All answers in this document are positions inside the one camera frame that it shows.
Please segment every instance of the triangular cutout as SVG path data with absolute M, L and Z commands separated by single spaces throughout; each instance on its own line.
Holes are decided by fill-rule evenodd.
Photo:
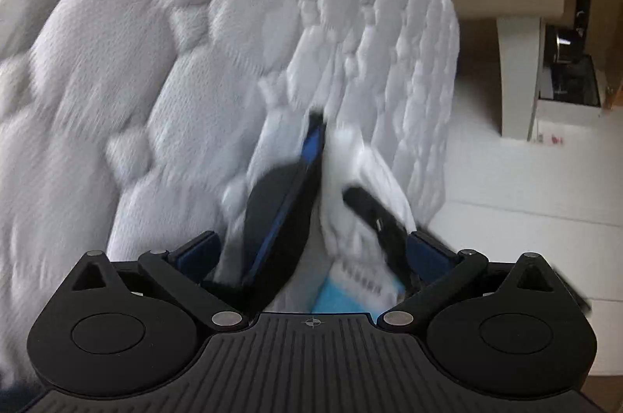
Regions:
M 73 290 L 92 290 L 93 288 L 104 288 L 104 278 L 100 268 L 95 264 L 88 264 L 74 283 Z
M 526 267 L 521 279 L 519 279 L 519 283 L 517 283 L 517 288 L 522 288 L 524 290 L 537 290 L 538 292 L 554 291 L 551 285 L 547 282 L 547 279 L 543 276 L 543 273 L 541 273 L 541 270 L 534 264 Z

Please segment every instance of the ribbed black surface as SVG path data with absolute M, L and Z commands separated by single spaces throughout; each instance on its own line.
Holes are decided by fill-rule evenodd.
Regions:
M 441 374 L 411 336 L 376 329 L 364 315 L 262 314 L 251 328 L 214 336 L 185 374 L 114 401 L 49 392 L 37 413 L 596 413 L 567 392 L 506 401 Z

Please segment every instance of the white tile floor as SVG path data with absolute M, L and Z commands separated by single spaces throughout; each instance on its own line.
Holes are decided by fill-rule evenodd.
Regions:
M 495 261 L 540 252 L 593 300 L 592 374 L 623 374 L 623 108 L 563 146 L 501 139 L 496 64 L 461 66 L 447 147 L 446 203 L 430 230 Z

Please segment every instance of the mattress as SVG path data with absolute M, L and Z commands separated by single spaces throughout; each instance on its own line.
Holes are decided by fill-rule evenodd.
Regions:
M 443 200 L 451 0 L 0 0 L 0 387 L 80 255 L 214 229 L 298 156 L 310 109 L 377 151 L 416 221 Z

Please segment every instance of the white furniture leg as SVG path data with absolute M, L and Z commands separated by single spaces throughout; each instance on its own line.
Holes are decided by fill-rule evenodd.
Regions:
M 530 139 L 543 66 L 544 25 L 536 17 L 500 17 L 502 136 Z

